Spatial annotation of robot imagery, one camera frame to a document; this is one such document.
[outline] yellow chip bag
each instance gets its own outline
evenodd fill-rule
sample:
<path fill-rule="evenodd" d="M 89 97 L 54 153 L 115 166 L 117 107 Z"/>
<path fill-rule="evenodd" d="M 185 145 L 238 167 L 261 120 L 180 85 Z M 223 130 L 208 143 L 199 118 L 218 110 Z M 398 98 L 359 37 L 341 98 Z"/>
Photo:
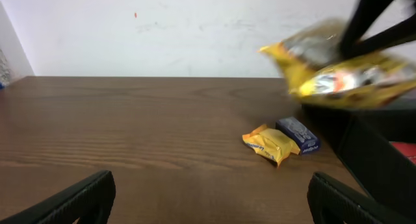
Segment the yellow chip bag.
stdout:
<path fill-rule="evenodd" d="M 342 60 L 344 26 L 331 19 L 261 49 L 278 63 L 299 102 L 333 108 L 378 108 L 416 88 L 416 65 L 379 51 Z"/>
<path fill-rule="evenodd" d="M 242 140 L 255 153 L 271 159 L 280 166 L 281 161 L 290 153 L 299 154 L 298 145 L 284 133 L 276 129 L 270 129 L 263 124 L 249 134 L 242 135 Z"/>

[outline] blue candy bar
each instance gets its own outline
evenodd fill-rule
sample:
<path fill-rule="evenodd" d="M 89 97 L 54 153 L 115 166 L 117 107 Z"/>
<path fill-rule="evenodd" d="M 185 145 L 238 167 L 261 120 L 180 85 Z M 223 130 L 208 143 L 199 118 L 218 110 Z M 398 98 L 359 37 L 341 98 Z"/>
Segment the blue candy bar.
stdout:
<path fill-rule="evenodd" d="M 320 140 L 294 117 L 278 120 L 276 129 L 298 144 L 300 154 L 312 153 L 320 148 Z"/>

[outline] yellow snack wrapper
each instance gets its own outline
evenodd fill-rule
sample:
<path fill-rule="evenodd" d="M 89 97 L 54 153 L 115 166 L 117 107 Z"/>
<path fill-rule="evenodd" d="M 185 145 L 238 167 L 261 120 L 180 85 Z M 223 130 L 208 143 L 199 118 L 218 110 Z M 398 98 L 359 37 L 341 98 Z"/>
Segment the yellow snack wrapper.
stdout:
<path fill-rule="evenodd" d="M 333 108 L 377 108 L 416 88 L 416 65 L 374 52 L 340 62 L 342 24 L 302 31 L 260 51 L 280 67 L 289 93 L 299 102 Z"/>
<path fill-rule="evenodd" d="M 242 135 L 242 140 L 255 153 L 281 164 L 290 153 L 299 154 L 297 144 L 284 133 L 276 129 L 270 129 L 263 124 L 249 134 Z"/>

